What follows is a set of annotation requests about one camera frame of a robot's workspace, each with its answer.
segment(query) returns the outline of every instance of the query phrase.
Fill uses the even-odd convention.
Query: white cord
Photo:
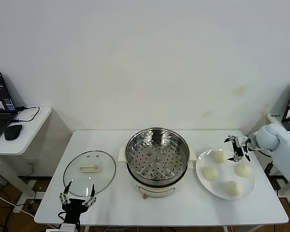
[[[4,202],[7,202],[7,203],[11,204],[11,205],[14,206],[15,208],[19,209],[20,211],[22,211],[22,212],[24,212],[25,214],[28,214],[28,215],[30,215],[31,217],[34,218],[33,215],[31,215],[30,213],[27,213],[26,211],[22,210],[21,208],[18,208],[18,207],[17,207],[16,205],[14,205],[13,203],[6,201],[6,200],[3,199],[1,196],[0,196],[0,199],[3,200]]]

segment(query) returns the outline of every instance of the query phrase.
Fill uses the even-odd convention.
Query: computer mouse
[[[20,124],[7,127],[4,131],[4,138],[6,140],[16,139],[19,136],[22,128],[23,128],[23,125],[20,125]]]

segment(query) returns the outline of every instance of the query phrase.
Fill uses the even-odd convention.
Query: glass lid
[[[88,151],[74,158],[63,175],[63,184],[72,181],[69,192],[87,197],[91,194],[92,185],[95,192],[106,189],[112,182],[116,172],[114,159],[104,151]]]

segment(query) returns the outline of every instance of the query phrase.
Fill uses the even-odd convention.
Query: white side table
[[[37,108],[27,109],[22,112],[19,112],[17,118],[20,120],[29,120],[36,113]],[[44,192],[34,192],[32,187],[36,183],[36,180],[30,180],[26,185],[21,179],[18,178],[15,171],[7,165],[2,156],[19,156],[23,154],[28,148],[29,144],[46,121],[48,116],[51,113],[50,107],[40,107],[39,113],[31,122],[17,122],[13,124],[22,124],[23,129],[19,135],[19,137],[15,140],[7,141],[4,139],[4,134],[0,136],[0,175],[4,177],[8,182],[18,188],[23,194],[19,198],[17,204],[24,204],[27,199],[42,199],[44,196]],[[15,208],[15,213],[19,213],[19,209]]]

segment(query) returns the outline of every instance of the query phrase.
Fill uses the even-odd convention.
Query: stainless steel steamer basket
[[[176,183],[185,174],[189,148],[174,131],[149,128],[132,136],[125,156],[134,179],[149,187],[162,188]]]

